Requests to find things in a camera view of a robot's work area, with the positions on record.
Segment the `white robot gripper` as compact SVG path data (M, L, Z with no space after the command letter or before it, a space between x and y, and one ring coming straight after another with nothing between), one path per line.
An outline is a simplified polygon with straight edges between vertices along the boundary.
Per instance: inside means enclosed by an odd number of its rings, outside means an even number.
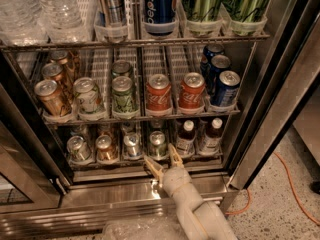
M204 200L193 185L192 179L183 165L183 160L173 144L168 144L171 166L164 175L164 168L152 158L145 156L144 161L154 178L163 183L163 188L174 200L177 213L187 217L198 217Z

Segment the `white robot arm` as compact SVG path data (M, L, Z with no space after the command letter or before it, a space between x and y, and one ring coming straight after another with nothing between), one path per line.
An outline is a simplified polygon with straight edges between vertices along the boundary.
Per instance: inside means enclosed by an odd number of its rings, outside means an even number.
M167 195L174 200L176 215L189 240L238 240L220 208L205 201L184 168L176 148L168 144L171 167L165 170L154 159L144 161Z

